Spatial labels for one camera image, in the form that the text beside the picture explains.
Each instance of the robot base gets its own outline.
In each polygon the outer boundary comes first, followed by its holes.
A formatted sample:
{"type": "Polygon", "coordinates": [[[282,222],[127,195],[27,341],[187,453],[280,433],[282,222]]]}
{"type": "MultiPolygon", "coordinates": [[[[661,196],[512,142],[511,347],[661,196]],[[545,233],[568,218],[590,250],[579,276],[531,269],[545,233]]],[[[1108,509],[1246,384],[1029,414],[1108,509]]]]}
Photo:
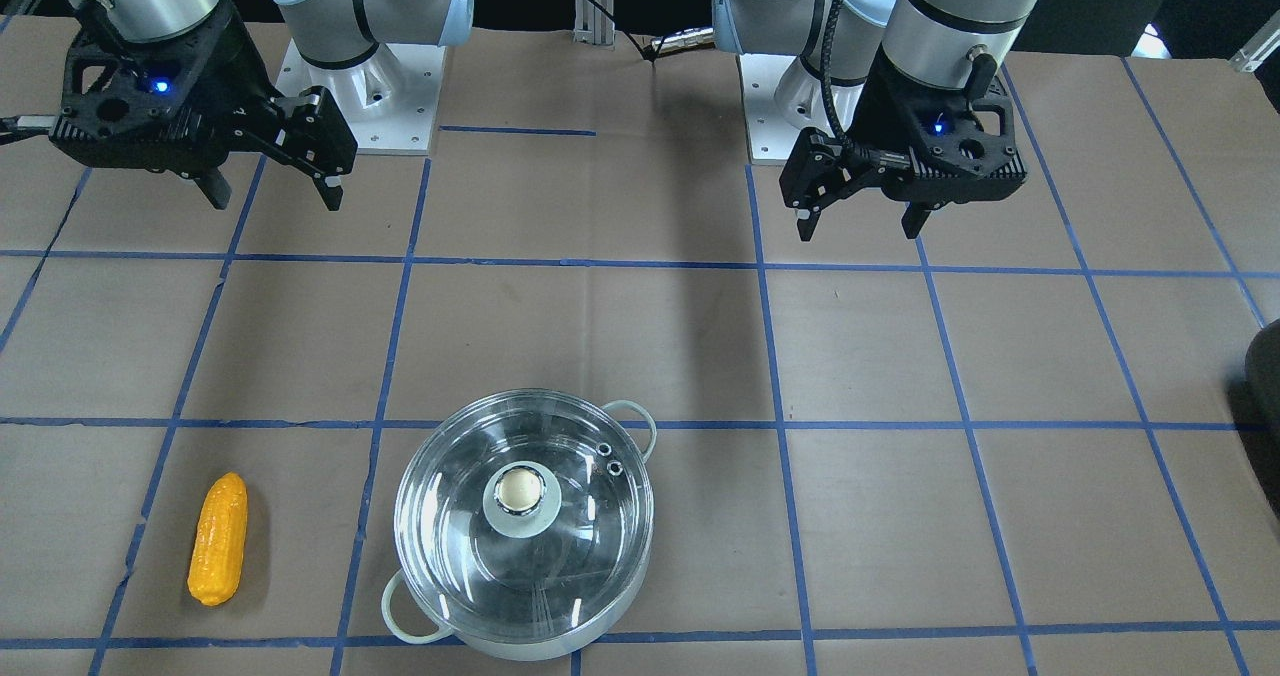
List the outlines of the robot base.
{"type": "MultiPolygon", "coordinates": [[[[376,110],[370,108],[367,114],[347,115],[348,108],[343,108],[351,133],[356,137],[357,154],[428,156],[435,134],[445,50],[440,46],[419,46],[419,44],[388,44],[385,47],[389,47],[399,61],[399,74],[396,76],[402,87],[387,102],[380,102],[376,110]]],[[[312,84],[310,72],[310,67],[291,41],[275,88],[285,96],[300,93],[312,84]]]]}
{"type": "MultiPolygon", "coordinates": [[[[786,164],[791,147],[805,125],[831,133],[827,115],[823,114],[818,79],[804,70],[799,58],[745,52],[739,56],[739,74],[742,78],[742,110],[751,164],[786,164]]],[[[860,84],[832,88],[836,111],[846,128],[852,120],[861,92],[860,84]]]]}

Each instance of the pot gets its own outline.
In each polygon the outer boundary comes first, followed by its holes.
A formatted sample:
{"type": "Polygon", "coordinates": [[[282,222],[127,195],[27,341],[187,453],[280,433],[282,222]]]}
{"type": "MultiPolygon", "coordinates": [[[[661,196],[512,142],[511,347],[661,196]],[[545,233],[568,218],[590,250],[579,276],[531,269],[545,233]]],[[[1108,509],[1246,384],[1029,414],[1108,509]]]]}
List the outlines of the pot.
{"type": "Polygon", "coordinates": [[[411,458],[396,497],[401,571],[383,621],[410,644],[449,635],[498,658],[541,661],[600,638],[631,606],[649,566],[653,493],[645,461],[658,426],[644,407],[603,407],[521,389],[448,417],[411,458]],[[644,416],[644,452],[609,411],[644,416]],[[438,631],[390,615],[406,584],[438,631]]]}

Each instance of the cable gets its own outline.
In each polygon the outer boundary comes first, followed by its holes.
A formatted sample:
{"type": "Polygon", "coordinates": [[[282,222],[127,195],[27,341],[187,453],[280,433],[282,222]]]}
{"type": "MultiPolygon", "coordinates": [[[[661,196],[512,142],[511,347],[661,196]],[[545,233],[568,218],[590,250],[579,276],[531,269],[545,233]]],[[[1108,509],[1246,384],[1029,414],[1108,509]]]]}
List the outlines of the cable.
{"type": "Polygon", "coordinates": [[[831,0],[827,10],[827,26],[822,33],[822,52],[818,61],[818,73],[822,76],[822,108],[827,114],[827,123],[831,124],[831,134],[840,140],[840,146],[845,149],[846,156],[851,156],[858,149],[852,140],[845,133],[840,124],[840,114],[836,111],[836,97],[831,92],[831,47],[836,42],[836,24],[840,13],[845,8],[845,0],[831,0]]]}
{"type": "Polygon", "coordinates": [[[625,29],[618,28],[618,19],[617,19],[617,17],[613,17],[613,14],[611,14],[611,12],[608,9],[605,9],[604,6],[600,6],[599,1],[596,1],[596,0],[586,0],[586,3],[590,3],[591,6],[595,6],[596,10],[602,12],[602,14],[604,14],[604,17],[607,17],[608,20],[613,20],[613,28],[617,28],[618,32],[621,32],[622,35],[625,35],[625,37],[627,37],[627,41],[631,42],[631,46],[635,46],[636,51],[640,52],[640,58],[644,58],[645,61],[653,61],[654,60],[654,58],[649,58],[648,52],[644,51],[644,47],[640,46],[640,42],[637,42],[635,37],[632,37],[631,35],[628,35],[627,32],[625,32],[625,29]]]}

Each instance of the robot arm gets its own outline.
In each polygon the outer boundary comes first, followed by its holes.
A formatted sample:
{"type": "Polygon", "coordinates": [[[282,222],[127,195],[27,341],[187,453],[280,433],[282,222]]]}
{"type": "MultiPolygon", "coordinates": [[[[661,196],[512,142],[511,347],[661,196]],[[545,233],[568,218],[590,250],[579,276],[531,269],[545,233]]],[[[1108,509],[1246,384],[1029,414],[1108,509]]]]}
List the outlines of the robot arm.
{"type": "Polygon", "coordinates": [[[827,0],[837,6],[819,17],[822,1],[714,0],[721,47],[799,52],[822,92],[827,119],[801,129],[780,181],[801,239],[828,206],[869,187],[908,204],[908,238],[938,207],[1018,189],[1027,172],[996,70],[1037,0],[896,0],[882,24],[876,0],[827,0]],[[813,17],[795,6],[790,28],[774,20],[756,32],[758,12],[782,17],[782,3],[812,5],[813,17]],[[833,84],[861,87],[851,119],[840,114],[833,84]],[[851,122],[847,133],[842,122],[851,122]]]}
{"type": "Polygon", "coordinates": [[[214,207],[232,151],[261,152],[342,201],[356,142],[328,90],[285,97],[230,0],[69,0],[81,32],[67,52],[61,110],[0,120],[0,143],[49,134],[86,166],[173,172],[214,207]]]}

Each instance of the white mounting plate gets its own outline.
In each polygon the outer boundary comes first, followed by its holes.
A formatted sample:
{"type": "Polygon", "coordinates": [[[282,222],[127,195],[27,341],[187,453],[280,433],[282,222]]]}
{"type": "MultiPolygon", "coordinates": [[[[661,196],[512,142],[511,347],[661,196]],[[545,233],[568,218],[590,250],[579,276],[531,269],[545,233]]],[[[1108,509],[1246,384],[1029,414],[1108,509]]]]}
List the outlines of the white mounting plate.
{"type": "Polygon", "coordinates": [[[748,147],[751,164],[756,166],[786,164],[800,134],[800,129],[791,125],[773,102],[782,74],[795,60],[795,56],[774,56],[772,52],[742,52],[737,58],[748,147]]]}
{"type": "MultiPolygon", "coordinates": [[[[404,67],[402,101],[394,111],[365,122],[348,122],[356,137],[357,154],[389,156],[428,156],[435,134],[435,110],[440,102],[444,79],[444,47],[419,44],[388,44],[404,67]]],[[[310,88],[307,69],[298,49],[289,41],[284,64],[275,78],[275,88],[285,96],[297,96],[310,88]]]]}

